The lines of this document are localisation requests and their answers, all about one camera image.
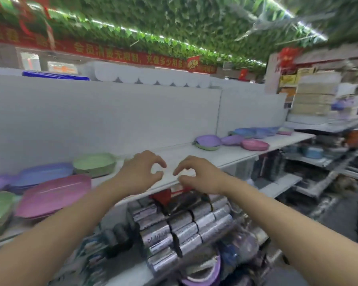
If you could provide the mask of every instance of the person's left hand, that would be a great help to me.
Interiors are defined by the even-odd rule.
[[[123,163],[121,170],[109,182],[114,182],[124,189],[127,196],[146,192],[163,177],[162,171],[151,173],[151,168],[155,163],[162,168],[167,167],[166,162],[151,151],[136,154]]]

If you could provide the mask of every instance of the floor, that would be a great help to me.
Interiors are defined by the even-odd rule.
[[[347,192],[345,197],[326,213],[321,224],[358,242],[355,231],[358,215],[358,193]],[[301,274],[291,266],[279,265],[267,276],[266,286],[308,286]]]

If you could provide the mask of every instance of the artificial vine ceiling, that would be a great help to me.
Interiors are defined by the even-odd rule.
[[[328,44],[358,41],[358,0],[276,1],[284,7],[270,0],[269,21],[290,18],[284,8],[298,16],[335,11],[334,18],[309,26],[326,34]],[[18,27],[18,11],[12,2],[0,2],[4,8],[0,23]],[[269,55],[282,47],[326,43],[300,25],[258,31],[236,42],[252,24],[229,9],[231,2],[256,16],[263,10],[263,0],[50,0],[50,25],[56,39],[74,38],[179,58],[201,54],[203,63],[221,66],[233,61],[236,67],[251,66],[255,72],[262,72]],[[27,26],[46,35],[42,10],[37,4],[31,7],[37,18]]]

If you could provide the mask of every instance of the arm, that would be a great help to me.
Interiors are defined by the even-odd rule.
[[[1,248],[0,286],[46,285],[112,206],[162,179],[163,172],[151,173],[154,163],[166,167],[150,151],[136,154],[114,178]]]
[[[220,171],[203,158],[189,156],[174,171],[182,185],[222,194],[237,203],[286,254],[311,285],[358,285],[358,244]]]

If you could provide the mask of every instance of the forearm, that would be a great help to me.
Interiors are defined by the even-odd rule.
[[[45,285],[106,212],[124,197],[121,188],[103,183],[5,245],[0,249],[0,286]]]
[[[228,177],[225,188],[311,285],[358,285],[357,243],[237,178]]]

